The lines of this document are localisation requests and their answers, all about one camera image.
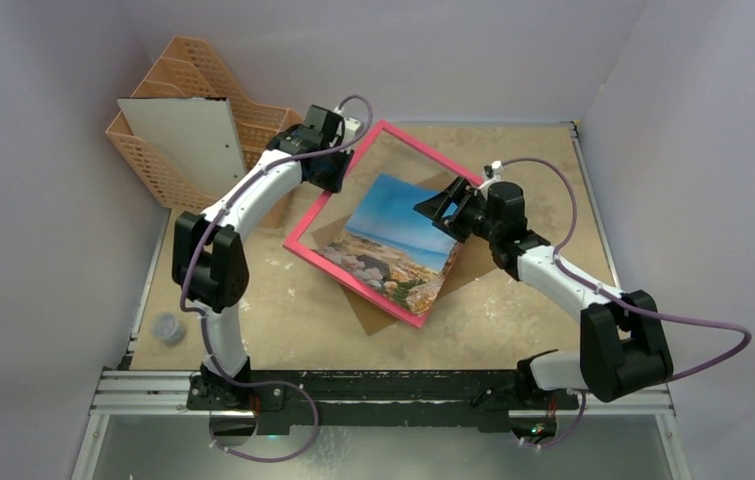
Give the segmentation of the landscape photo print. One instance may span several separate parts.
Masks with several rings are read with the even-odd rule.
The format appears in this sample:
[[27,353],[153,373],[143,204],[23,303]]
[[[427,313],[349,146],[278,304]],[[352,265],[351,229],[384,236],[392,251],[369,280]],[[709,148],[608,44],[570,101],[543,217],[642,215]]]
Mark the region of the landscape photo print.
[[429,312],[463,244],[417,214],[433,189],[381,174],[340,232],[316,252],[405,312]]

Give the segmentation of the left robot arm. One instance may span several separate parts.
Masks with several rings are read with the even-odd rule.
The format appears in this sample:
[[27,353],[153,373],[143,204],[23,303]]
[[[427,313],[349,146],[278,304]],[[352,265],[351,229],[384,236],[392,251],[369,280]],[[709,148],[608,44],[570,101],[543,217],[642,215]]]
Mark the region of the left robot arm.
[[338,105],[311,106],[304,119],[277,133],[255,165],[199,214],[181,214],[174,227],[172,278],[179,307],[199,319],[205,356],[200,374],[225,408],[250,399],[249,356],[238,304],[250,280],[244,243],[271,208],[307,182],[340,191],[354,153],[373,120],[345,115]]

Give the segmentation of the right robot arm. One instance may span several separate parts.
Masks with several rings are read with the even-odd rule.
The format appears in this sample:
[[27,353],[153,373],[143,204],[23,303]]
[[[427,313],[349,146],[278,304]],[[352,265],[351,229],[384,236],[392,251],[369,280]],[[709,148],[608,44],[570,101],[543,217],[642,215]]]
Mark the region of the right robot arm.
[[458,177],[414,210],[454,240],[485,240],[497,267],[544,294],[578,324],[577,350],[548,351],[518,362],[514,392],[522,404],[537,407],[553,391],[567,389],[611,402],[673,375],[654,299],[644,291],[576,280],[579,269],[558,259],[550,242],[529,228],[520,186],[496,181],[481,190]]

